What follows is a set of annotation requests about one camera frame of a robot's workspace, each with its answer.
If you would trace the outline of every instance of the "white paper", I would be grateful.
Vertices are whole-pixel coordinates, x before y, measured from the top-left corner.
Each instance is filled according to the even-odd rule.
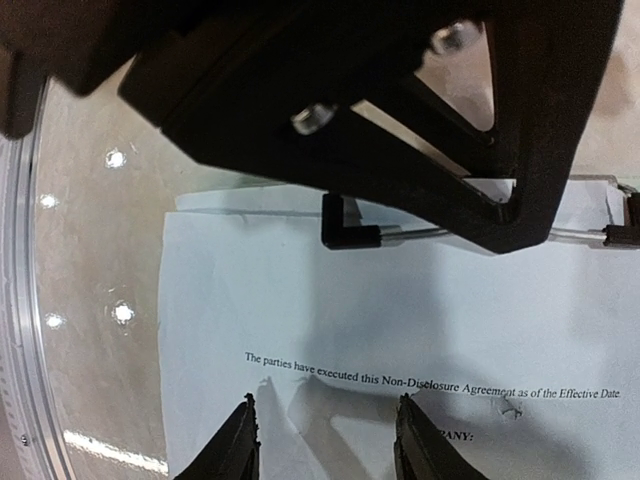
[[[413,378],[515,390],[416,397],[440,429],[473,436],[453,444],[489,478],[637,478],[637,252],[547,243],[493,257],[454,238],[329,252],[318,229],[295,215],[167,215],[159,348],[173,475],[252,392],[261,478],[395,478],[395,403],[418,390]],[[531,398],[571,388],[619,394]]]

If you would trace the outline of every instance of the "metal rim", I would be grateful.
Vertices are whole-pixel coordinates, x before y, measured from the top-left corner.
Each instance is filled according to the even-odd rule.
[[[33,132],[19,141],[0,136],[0,394],[27,478],[75,480],[49,384],[36,292],[35,171],[47,88]]]

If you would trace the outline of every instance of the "black plastic part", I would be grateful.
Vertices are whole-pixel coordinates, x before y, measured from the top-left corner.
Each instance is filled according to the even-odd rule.
[[[251,394],[176,480],[258,480],[260,443]]]
[[[400,397],[394,444],[398,480],[487,480],[409,397]]]
[[[45,75],[21,53],[0,45],[0,132],[20,138],[31,131]]]
[[[405,210],[506,253],[548,237],[621,7],[621,0],[241,3],[143,52],[121,94],[196,161]],[[486,24],[489,132],[473,129],[413,77],[431,33],[458,18]],[[207,56],[224,24],[232,41]],[[180,65],[189,61],[198,75],[185,75]],[[159,78],[172,85],[168,99],[151,87]],[[352,112],[362,99],[471,175],[513,176],[508,203]],[[290,117],[318,102],[340,108],[318,132],[299,135]]]
[[[344,199],[336,193],[322,197],[322,243],[330,250],[378,248],[380,227],[375,225],[345,227]]]
[[[627,199],[628,225],[608,225],[605,228],[606,247],[640,248],[640,193],[632,193]]]
[[[0,42],[86,94],[202,3],[212,2],[0,0]]]

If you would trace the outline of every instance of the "black plastic bracket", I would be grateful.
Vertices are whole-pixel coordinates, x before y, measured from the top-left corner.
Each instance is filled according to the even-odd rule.
[[[377,225],[347,227],[344,224],[344,199],[337,193],[322,197],[322,243],[330,250],[378,248],[381,246]]]
[[[608,225],[605,228],[605,247],[640,248],[640,193],[634,192],[629,195],[627,210],[628,225]]]

